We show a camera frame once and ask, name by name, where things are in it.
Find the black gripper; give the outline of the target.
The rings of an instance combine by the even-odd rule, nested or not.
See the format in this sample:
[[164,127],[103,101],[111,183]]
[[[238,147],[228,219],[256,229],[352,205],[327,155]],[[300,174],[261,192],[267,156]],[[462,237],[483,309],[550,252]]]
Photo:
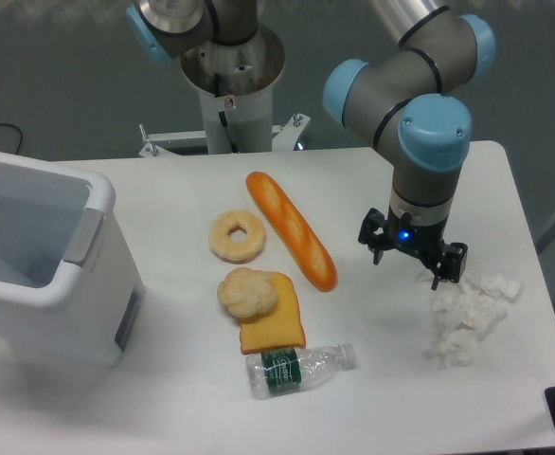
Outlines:
[[391,201],[387,215],[371,208],[360,227],[358,243],[372,253],[374,264],[390,250],[418,259],[433,272],[432,290],[437,290],[441,282],[459,283],[468,246],[443,240],[451,205],[451,201],[433,207]]

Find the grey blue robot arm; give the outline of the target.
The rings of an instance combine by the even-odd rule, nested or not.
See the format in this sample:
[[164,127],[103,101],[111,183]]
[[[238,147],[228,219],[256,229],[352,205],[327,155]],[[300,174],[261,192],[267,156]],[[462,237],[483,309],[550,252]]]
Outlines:
[[[485,21],[456,16],[442,1],[380,1],[376,10],[399,53],[379,66],[342,62],[322,95],[330,116],[393,168],[388,212],[370,210],[358,240],[375,260],[395,249],[435,282],[458,282],[467,247],[446,243],[443,232],[472,118],[451,91],[492,64],[495,38]],[[179,61],[197,89],[211,153],[271,149],[272,89],[285,52],[255,2],[133,1],[127,17],[147,53]]]

